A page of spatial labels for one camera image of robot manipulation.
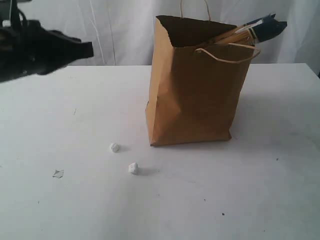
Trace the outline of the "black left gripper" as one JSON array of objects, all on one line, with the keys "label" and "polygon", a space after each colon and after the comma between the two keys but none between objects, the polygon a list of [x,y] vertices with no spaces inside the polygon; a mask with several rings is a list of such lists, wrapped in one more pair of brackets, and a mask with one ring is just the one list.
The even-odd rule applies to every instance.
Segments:
[{"label": "black left gripper", "polygon": [[94,56],[90,41],[46,30],[38,20],[30,20],[22,30],[0,28],[0,81],[30,75],[47,75],[68,64]]}]

